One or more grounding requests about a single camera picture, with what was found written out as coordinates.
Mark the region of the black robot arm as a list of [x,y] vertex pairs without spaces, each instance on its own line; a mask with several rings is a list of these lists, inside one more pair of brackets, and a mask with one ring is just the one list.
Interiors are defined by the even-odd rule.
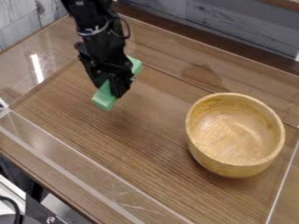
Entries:
[[134,64],[126,55],[127,39],[122,17],[112,9],[112,0],[60,0],[75,20],[82,41],[75,44],[88,77],[100,88],[110,82],[110,92],[120,98],[131,88]]

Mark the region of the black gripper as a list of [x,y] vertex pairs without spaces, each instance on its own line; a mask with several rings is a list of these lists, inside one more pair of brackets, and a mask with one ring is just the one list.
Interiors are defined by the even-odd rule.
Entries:
[[122,27],[78,29],[82,41],[75,44],[79,58],[96,88],[110,81],[111,94],[120,98],[132,84],[132,62],[124,48],[128,36]]

